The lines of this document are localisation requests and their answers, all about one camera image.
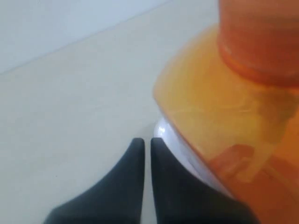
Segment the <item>orange plastic bottle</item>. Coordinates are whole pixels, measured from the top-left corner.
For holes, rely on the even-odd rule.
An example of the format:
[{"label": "orange plastic bottle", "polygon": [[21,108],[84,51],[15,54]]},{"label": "orange plastic bottle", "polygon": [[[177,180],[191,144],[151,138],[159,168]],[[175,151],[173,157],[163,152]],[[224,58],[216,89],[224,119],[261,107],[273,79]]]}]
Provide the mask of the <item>orange plastic bottle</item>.
[{"label": "orange plastic bottle", "polygon": [[154,87],[162,112],[263,224],[299,223],[299,1],[219,0],[220,24]]}]

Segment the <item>bottle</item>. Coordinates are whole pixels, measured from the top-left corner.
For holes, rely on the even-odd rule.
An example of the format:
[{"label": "bottle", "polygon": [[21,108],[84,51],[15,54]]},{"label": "bottle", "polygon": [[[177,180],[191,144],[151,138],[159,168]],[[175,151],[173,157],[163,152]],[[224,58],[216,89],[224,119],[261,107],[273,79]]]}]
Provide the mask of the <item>bottle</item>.
[{"label": "bottle", "polygon": [[162,113],[263,224],[299,223],[299,1],[219,0],[154,86]]}]

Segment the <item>white floor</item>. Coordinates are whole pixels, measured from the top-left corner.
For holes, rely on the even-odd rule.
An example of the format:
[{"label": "white floor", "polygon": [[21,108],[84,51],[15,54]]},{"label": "white floor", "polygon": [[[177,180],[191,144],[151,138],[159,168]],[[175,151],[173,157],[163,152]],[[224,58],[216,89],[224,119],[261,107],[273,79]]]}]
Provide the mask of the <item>white floor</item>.
[{"label": "white floor", "polygon": [[216,21],[214,0],[175,0],[0,75],[0,223],[40,224],[101,179],[133,137],[147,142],[142,223],[155,223],[152,86]]}]

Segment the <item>white wall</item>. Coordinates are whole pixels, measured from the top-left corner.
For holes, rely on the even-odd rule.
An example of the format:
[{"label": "white wall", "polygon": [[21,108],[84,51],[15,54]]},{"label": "white wall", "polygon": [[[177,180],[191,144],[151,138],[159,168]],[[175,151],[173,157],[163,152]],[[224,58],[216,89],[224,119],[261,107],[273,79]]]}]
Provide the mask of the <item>white wall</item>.
[{"label": "white wall", "polygon": [[0,0],[0,73],[169,0]]}]

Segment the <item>wall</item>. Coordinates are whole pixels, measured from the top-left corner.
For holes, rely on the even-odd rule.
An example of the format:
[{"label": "wall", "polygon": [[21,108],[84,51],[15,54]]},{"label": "wall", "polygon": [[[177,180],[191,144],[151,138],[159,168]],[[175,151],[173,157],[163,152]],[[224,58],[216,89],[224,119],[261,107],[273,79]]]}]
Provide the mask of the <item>wall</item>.
[{"label": "wall", "polygon": [[1,0],[0,73],[169,0]]}]

